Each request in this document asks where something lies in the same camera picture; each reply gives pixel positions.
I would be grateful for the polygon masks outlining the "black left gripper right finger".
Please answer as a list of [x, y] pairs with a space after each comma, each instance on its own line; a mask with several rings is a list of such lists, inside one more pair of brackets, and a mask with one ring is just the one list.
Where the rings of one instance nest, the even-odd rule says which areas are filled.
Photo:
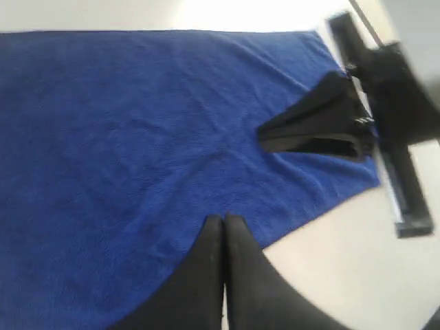
[[225, 254], [230, 329], [346, 329], [278, 273], [241, 216], [225, 217]]

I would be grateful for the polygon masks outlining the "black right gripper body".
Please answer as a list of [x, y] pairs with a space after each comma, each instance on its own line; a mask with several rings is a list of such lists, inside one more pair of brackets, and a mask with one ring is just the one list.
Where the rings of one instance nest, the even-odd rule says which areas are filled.
[[397, 236], [430, 235], [435, 225], [408, 147], [439, 137], [439, 110], [415, 79], [400, 42], [367, 47], [348, 12], [328, 24], [345, 69], [359, 80], [375, 121], [377, 145], [397, 206]]

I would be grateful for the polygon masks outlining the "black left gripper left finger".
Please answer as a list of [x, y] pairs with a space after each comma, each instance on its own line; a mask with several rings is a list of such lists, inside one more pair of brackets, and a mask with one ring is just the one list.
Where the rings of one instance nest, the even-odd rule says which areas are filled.
[[223, 221], [209, 215], [175, 271], [110, 329], [220, 329], [222, 311]]

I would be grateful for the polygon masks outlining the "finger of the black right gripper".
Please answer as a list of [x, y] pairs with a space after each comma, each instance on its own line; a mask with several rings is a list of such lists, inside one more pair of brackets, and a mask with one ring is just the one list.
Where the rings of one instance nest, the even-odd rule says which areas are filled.
[[330, 72], [297, 103], [257, 129], [259, 142], [373, 142], [373, 120], [350, 78]]
[[261, 147], [268, 153], [307, 153], [363, 162], [372, 156], [374, 141], [357, 138], [280, 137], [261, 140]]

